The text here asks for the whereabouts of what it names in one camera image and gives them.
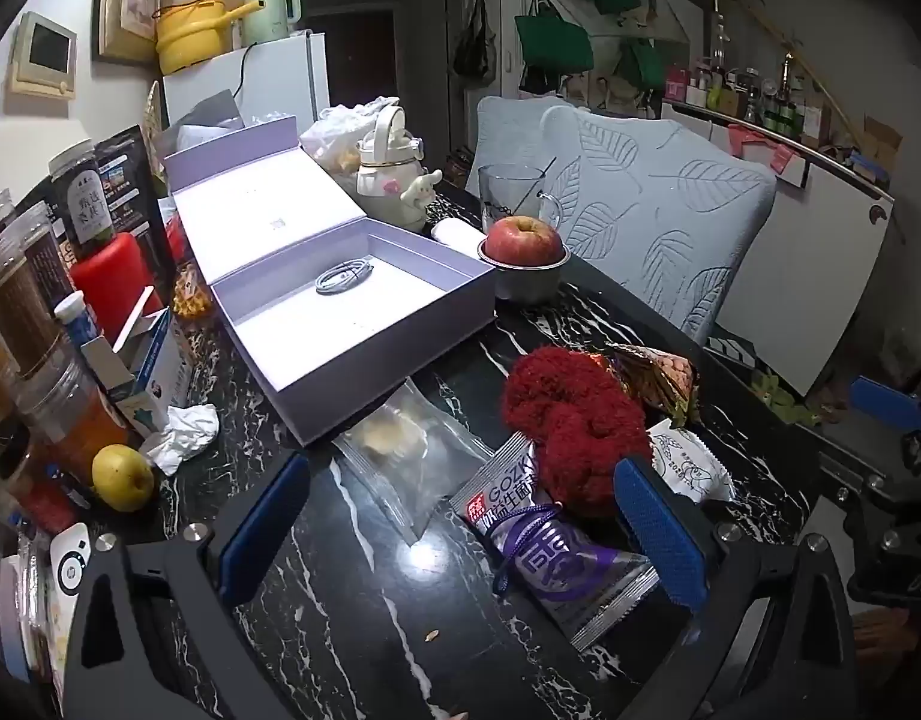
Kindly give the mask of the framed picture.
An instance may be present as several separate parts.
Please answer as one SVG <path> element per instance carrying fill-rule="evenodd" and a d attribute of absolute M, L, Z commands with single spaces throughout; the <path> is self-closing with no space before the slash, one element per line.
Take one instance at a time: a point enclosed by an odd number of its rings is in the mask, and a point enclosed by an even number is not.
<path fill-rule="evenodd" d="M 92 57 L 122 65 L 149 65 L 156 59 L 154 12 L 161 0 L 94 0 Z"/>

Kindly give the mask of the white printed bread packet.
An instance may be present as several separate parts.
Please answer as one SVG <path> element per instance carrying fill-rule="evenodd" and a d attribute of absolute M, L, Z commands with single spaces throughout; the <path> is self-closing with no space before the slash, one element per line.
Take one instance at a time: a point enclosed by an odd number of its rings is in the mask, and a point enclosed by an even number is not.
<path fill-rule="evenodd" d="M 647 429 L 652 466 L 674 493 L 695 504 L 708 500 L 734 502 L 734 480 L 695 433 L 675 427 L 670 419 Z"/>

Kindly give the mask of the open lavender gift box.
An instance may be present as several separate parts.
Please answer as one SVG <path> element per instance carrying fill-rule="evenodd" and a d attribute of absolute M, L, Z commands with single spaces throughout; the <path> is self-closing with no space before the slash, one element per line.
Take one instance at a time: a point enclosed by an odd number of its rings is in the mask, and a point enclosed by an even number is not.
<path fill-rule="evenodd" d="M 494 271 L 364 215 L 293 119 L 164 161 L 231 340 L 299 444 L 331 433 L 494 319 Z"/>

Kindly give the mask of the yellow pot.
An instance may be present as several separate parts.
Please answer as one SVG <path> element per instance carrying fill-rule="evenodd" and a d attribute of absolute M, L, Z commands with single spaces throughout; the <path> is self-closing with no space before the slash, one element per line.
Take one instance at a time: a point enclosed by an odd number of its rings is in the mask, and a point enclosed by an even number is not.
<path fill-rule="evenodd" d="M 232 10 L 224 0 L 192 0 L 161 8 L 154 13 L 159 70 L 167 76 L 215 59 L 224 52 L 227 28 L 264 8 L 263 0 L 248 0 Z"/>

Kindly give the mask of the red fuzzy scrunchie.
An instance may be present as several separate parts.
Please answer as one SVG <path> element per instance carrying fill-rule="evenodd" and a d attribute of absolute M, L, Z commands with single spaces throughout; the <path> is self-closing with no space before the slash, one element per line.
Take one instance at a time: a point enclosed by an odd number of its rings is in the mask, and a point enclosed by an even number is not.
<path fill-rule="evenodd" d="M 604 356 L 542 346 L 509 372 L 504 422 L 533 444 L 538 481 L 568 511 L 600 515 L 615 502 L 615 466 L 649 460 L 643 408 Z"/>

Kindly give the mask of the red plastic container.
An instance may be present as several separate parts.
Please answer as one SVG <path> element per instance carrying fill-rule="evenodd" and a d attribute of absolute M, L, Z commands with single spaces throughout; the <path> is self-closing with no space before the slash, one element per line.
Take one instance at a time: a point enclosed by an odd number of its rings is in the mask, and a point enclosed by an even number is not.
<path fill-rule="evenodd" d="M 145 254 L 129 232 L 119 232 L 104 249 L 78 260 L 71 279 L 109 341 L 117 340 L 141 293 L 154 284 Z"/>

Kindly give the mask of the blue white medicine box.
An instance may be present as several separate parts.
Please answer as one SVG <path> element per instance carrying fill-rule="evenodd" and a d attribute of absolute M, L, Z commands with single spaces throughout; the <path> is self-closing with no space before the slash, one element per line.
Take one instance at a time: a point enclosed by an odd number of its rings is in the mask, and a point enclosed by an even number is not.
<path fill-rule="evenodd" d="M 169 408 L 185 408 L 192 348 L 170 309 L 135 310 L 113 343 L 93 338 L 79 346 L 107 398 L 143 439 L 164 431 Z"/>

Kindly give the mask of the light green kettle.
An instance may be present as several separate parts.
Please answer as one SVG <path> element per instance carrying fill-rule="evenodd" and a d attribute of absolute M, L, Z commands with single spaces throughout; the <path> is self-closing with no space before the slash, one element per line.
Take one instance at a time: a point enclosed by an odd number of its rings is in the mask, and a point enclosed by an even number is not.
<path fill-rule="evenodd" d="M 248 44 L 271 43 L 286 39 L 293 26 L 301 19 L 302 0 L 257 0 L 262 8 L 242 18 L 242 42 Z"/>

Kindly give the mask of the white mini fridge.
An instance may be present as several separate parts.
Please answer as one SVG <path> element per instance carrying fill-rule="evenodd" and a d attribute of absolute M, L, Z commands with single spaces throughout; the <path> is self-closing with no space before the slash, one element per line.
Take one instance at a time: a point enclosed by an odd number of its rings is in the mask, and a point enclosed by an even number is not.
<path fill-rule="evenodd" d="M 166 76 L 167 120 L 174 124 L 203 99 L 227 89 L 246 122 L 293 115 L 298 132 L 330 106 L 327 41 L 323 32 L 291 36 L 218 55 Z"/>

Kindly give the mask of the grey leaf pattern cushion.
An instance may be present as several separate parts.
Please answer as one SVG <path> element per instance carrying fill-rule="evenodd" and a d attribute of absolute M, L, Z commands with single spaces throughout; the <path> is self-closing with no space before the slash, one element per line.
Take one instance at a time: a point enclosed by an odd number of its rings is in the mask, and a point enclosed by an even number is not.
<path fill-rule="evenodd" d="M 535 188 L 559 203 L 569 252 L 706 341 L 773 210 L 768 167 L 670 119 L 608 117 L 558 98 L 486 96 L 476 130 L 470 193 L 488 166 L 542 171 Z"/>

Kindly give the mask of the clear plastic bag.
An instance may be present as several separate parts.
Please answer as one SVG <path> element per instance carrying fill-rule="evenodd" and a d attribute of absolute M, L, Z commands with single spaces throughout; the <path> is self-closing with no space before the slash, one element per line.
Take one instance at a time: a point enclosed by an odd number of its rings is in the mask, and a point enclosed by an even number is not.
<path fill-rule="evenodd" d="M 353 107 L 327 107 L 299 135 L 302 149 L 330 174 L 355 171 L 359 166 L 359 142 L 376 128 L 380 113 L 398 103 L 397 96 L 379 96 Z"/>

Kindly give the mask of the colourful shrimp snack packet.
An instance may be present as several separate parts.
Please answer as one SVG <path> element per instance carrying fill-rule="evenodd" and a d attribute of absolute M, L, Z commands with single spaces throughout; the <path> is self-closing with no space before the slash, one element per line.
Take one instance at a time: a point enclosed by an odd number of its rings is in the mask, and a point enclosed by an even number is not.
<path fill-rule="evenodd" d="M 662 411 L 673 426 L 683 427 L 696 415 L 698 376 L 685 356 L 621 344 L 611 355 L 592 355 L 592 359 L 620 382 L 628 397 Z"/>

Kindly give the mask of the glass mug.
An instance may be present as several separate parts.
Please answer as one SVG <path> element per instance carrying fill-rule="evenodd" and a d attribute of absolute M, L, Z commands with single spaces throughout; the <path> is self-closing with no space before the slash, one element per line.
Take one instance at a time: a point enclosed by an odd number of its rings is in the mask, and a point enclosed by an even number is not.
<path fill-rule="evenodd" d="M 481 227 L 490 229 L 508 216 L 529 216 L 558 227 L 563 207 L 547 192 L 547 173 L 522 164 L 486 164 L 478 169 Z"/>

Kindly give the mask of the crumpled white tissue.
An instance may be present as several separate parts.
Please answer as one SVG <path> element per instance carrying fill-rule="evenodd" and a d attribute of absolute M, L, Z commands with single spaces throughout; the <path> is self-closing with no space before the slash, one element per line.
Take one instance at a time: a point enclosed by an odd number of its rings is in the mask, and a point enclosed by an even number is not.
<path fill-rule="evenodd" d="M 167 408 L 166 427 L 143 440 L 140 454 L 164 476 L 174 476 L 182 463 L 200 455 L 220 433 L 213 403 Z"/>

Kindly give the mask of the red apple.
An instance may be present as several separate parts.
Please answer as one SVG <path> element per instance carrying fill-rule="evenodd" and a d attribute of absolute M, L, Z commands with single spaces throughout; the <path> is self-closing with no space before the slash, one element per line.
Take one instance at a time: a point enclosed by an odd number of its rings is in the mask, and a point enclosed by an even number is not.
<path fill-rule="evenodd" d="M 558 231 L 532 216 L 508 216 L 490 227 L 483 252 L 506 265 L 542 266 L 558 262 L 565 246 Z"/>

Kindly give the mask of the dark jar white lid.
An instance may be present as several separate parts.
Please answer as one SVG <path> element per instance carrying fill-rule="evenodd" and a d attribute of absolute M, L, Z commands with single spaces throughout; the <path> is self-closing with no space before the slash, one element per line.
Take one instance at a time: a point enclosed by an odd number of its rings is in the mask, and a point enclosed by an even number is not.
<path fill-rule="evenodd" d="M 74 256 L 85 259 L 115 238 L 96 151 L 89 138 L 71 145 L 49 163 L 53 192 Z"/>

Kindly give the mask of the white purple GOZK snack packet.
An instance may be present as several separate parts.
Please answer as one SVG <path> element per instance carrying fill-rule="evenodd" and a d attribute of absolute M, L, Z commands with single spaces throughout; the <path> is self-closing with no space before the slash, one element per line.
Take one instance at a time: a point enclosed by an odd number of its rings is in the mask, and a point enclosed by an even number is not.
<path fill-rule="evenodd" d="M 647 557 L 593 543 L 543 491 L 533 444 L 515 433 L 451 499 L 496 557 L 493 592 L 520 583 L 579 652 L 659 585 Z"/>

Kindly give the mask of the clear zip bag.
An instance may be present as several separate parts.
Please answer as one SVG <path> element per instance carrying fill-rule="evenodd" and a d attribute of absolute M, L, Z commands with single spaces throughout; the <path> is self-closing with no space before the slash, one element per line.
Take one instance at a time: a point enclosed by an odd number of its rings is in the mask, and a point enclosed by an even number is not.
<path fill-rule="evenodd" d="M 493 456 L 412 379 L 335 437 L 333 445 L 408 544 L 423 538 L 440 501 L 457 493 Z"/>

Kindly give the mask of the black printed package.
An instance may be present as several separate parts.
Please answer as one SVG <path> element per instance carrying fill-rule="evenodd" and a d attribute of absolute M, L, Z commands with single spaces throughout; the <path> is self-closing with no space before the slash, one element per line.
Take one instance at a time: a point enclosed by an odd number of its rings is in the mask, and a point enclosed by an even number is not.
<path fill-rule="evenodd" d="M 98 143 L 94 154 L 115 231 L 129 232 L 141 245 L 148 265 L 165 277 L 174 260 L 140 127 L 115 133 Z"/>

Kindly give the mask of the wall intercom panel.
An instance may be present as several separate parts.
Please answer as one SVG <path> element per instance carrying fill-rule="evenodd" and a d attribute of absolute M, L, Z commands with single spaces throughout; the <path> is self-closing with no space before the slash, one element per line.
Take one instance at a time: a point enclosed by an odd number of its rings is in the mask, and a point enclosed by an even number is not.
<path fill-rule="evenodd" d="M 26 11 L 14 33 L 8 89 L 71 101 L 76 96 L 78 36 L 47 16 Z"/>

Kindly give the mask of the green tote bag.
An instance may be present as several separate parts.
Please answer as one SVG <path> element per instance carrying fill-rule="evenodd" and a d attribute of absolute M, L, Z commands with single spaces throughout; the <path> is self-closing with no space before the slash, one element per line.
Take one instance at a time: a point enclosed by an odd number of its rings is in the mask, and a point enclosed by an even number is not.
<path fill-rule="evenodd" d="M 558 75 L 593 69 L 587 31 L 566 21 L 551 0 L 530 0 L 529 11 L 515 18 L 515 29 L 527 67 Z"/>

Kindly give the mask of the yellow green apple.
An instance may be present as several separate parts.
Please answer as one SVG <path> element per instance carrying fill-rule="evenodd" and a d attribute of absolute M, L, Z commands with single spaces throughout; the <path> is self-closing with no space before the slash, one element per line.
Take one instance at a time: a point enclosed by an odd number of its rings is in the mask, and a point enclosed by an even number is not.
<path fill-rule="evenodd" d="M 110 444 L 99 450 L 92 459 L 91 475 L 97 495 L 122 514 L 139 511 L 156 484 L 146 458 L 124 444 Z"/>

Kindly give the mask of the grey metal bowl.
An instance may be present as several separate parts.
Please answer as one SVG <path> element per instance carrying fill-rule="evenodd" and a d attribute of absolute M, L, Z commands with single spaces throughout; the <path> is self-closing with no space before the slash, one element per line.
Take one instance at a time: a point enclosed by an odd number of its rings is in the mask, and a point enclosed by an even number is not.
<path fill-rule="evenodd" d="M 478 257 L 496 271 L 494 294 L 497 299 L 538 304 L 553 299 L 558 293 L 561 271 L 571 260 L 571 252 L 566 250 L 556 262 L 547 265 L 511 265 L 488 257 L 485 244 L 480 244 Z"/>

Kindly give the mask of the white roll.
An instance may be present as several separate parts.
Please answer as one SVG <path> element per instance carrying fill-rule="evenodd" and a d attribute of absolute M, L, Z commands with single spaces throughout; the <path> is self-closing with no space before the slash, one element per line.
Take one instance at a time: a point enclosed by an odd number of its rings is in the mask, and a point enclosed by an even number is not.
<path fill-rule="evenodd" d="M 467 255 L 470 259 L 478 259 L 480 244 L 486 239 L 485 232 L 460 218 L 444 218 L 438 221 L 431 227 L 431 236 L 442 245 Z"/>

